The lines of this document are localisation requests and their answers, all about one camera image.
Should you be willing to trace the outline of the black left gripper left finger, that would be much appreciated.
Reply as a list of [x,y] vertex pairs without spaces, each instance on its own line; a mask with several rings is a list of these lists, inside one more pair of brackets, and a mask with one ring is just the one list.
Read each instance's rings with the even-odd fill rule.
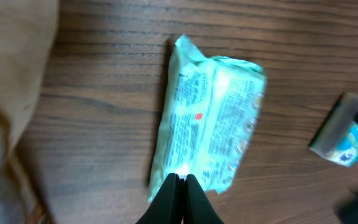
[[185,181],[168,174],[147,211],[136,224],[180,224],[183,220]]

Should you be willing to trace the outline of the teal tissue pack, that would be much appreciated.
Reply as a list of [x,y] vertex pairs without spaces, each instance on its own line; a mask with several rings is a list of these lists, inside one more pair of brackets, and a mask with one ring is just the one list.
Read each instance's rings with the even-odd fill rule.
[[260,65],[207,57],[187,36],[179,37],[168,66],[149,199],[171,173],[194,175],[204,191],[229,189],[252,139],[266,86]]

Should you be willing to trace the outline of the small teal gum pack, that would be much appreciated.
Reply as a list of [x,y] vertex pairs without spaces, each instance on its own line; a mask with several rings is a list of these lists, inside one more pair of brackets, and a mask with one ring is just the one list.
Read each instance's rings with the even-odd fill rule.
[[310,149],[340,166],[358,163],[358,95],[343,93],[310,142]]

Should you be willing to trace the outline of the brown snack bag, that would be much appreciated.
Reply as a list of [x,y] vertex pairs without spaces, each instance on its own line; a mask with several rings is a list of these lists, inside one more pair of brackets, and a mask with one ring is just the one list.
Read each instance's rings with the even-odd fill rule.
[[0,223],[50,223],[16,152],[40,96],[57,0],[0,0]]

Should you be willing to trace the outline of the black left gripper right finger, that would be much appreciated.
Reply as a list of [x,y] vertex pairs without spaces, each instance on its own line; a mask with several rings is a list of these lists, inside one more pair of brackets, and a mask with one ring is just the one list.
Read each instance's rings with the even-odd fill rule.
[[186,177],[184,223],[224,224],[193,174]]

